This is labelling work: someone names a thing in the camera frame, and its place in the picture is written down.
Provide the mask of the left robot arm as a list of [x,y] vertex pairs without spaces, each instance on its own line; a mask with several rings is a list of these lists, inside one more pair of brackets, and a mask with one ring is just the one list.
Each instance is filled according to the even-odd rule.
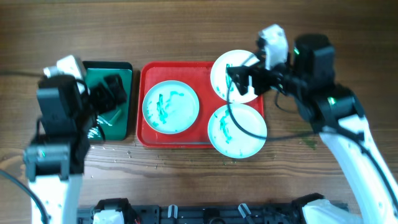
[[98,116],[125,103],[119,75],[103,83],[84,85],[72,75],[43,77],[37,100],[41,117],[24,151],[23,160],[32,192],[32,223],[76,223],[78,200],[90,148],[88,132],[98,128]]

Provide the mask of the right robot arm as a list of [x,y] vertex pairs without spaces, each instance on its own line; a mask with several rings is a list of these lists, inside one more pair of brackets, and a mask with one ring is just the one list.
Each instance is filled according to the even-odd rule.
[[364,108],[349,88],[335,82],[335,50],[327,36],[304,34],[293,51],[277,55],[277,45],[260,37],[257,62],[227,68],[240,94],[254,88],[294,98],[298,113],[332,152],[356,197],[360,215],[334,208],[323,198],[299,206],[304,223],[397,222],[397,182],[370,132]]

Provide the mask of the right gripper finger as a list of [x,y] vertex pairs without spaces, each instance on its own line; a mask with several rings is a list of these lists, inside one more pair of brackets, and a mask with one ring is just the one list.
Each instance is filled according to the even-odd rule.
[[245,95],[248,93],[248,86],[249,86],[248,80],[235,80],[234,84],[240,95]]
[[246,79],[251,76],[251,68],[247,66],[227,67],[226,73],[232,80]]

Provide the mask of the green sponge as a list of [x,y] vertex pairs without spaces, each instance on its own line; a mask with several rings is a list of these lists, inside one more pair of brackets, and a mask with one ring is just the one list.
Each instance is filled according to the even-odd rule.
[[122,109],[116,108],[115,110],[100,114],[97,118],[99,124],[112,126],[121,116]]

